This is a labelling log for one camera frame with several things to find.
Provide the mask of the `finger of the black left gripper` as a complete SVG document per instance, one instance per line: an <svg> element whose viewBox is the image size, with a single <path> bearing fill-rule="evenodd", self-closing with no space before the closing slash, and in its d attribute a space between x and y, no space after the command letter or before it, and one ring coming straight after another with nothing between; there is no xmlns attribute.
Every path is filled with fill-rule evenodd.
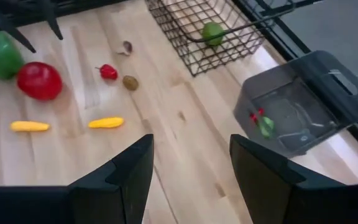
<svg viewBox="0 0 358 224"><path fill-rule="evenodd" d="M57 23L57 19L54 12L54 6L50 0L37 0L38 5L42 10L45 20L49 24L51 30L58 37L59 40L63 40L62 33Z"/></svg>
<svg viewBox="0 0 358 224"><path fill-rule="evenodd" d="M24 47L29 49L32 53L36 53L36 50L29 42L29 40L0 12L0 29L7 32L10 36L15 38Z"/></svg>

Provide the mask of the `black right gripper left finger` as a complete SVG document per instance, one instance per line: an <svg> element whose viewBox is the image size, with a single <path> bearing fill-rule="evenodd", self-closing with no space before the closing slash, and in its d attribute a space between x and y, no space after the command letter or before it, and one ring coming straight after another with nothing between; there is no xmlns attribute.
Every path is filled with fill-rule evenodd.
<svg viewBox="0 0 358 224"><path fill-rule="evenodd" d="M141 223L154 166L154 135L146 134L69 185L75 223Z"/></svg>

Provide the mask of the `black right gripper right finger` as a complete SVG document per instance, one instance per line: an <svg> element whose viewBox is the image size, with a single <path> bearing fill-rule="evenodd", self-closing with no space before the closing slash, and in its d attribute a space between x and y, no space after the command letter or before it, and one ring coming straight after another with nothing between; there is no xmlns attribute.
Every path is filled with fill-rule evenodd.
<svg viewBox="0 0 358 224"><path fill-rule="evenodd" d="M254 223L349 223L342 183L233 134L232 166Z"/></svg>

